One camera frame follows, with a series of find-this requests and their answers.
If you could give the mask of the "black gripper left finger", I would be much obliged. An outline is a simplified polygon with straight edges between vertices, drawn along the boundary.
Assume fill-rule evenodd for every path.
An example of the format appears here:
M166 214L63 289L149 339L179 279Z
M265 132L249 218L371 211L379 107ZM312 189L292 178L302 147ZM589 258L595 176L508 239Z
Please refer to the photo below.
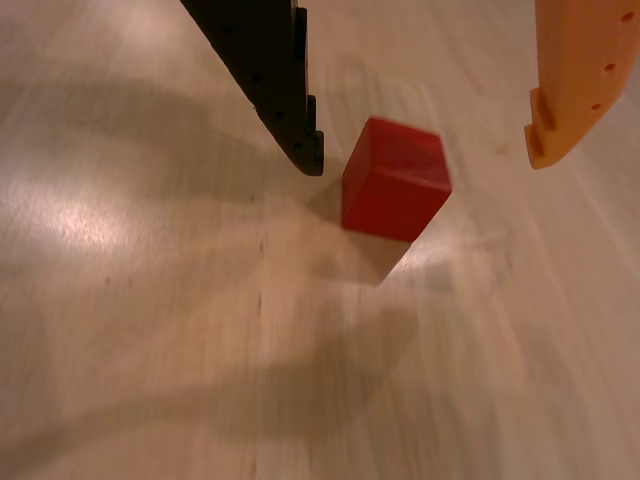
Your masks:
M324 135L308 91L307 10L296 1L184 0L276 143L307 176L324 170Z

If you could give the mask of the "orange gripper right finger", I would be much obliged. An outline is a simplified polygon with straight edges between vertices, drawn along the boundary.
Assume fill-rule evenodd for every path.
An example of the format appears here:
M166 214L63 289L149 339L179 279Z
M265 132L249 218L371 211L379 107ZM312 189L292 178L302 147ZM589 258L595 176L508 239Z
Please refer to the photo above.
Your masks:
M535 3L538 86L524 127L534 169L562 160L623 92L639 55L637 0Z

